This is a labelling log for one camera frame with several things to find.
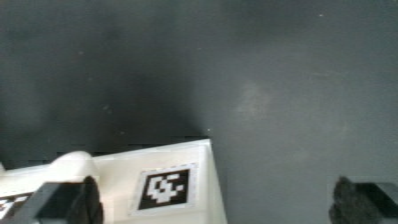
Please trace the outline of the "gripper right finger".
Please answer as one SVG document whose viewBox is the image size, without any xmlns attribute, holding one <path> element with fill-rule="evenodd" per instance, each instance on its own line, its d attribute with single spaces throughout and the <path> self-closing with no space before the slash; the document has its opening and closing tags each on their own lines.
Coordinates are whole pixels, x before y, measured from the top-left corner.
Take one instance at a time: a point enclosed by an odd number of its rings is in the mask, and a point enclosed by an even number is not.
<svg viewBox="0 0 398 224">
<path fill-rule="evenodd" d="M 398 185 L 340 177 L 330 208 L 331 224 L 398 224 Z"/>
</svg>

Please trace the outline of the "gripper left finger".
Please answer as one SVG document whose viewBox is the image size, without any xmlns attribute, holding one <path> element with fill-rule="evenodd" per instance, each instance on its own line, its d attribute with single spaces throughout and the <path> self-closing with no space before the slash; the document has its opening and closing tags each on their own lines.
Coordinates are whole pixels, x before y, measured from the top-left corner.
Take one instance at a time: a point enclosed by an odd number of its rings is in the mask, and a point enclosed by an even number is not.
<svg viewBox="0 0 398 224">
<path fill-rule="evenodd" d="M 47 182 L 10 224 L 106 224 L 95 178 L 88 176 L 81 182 Z"/>
</svg>

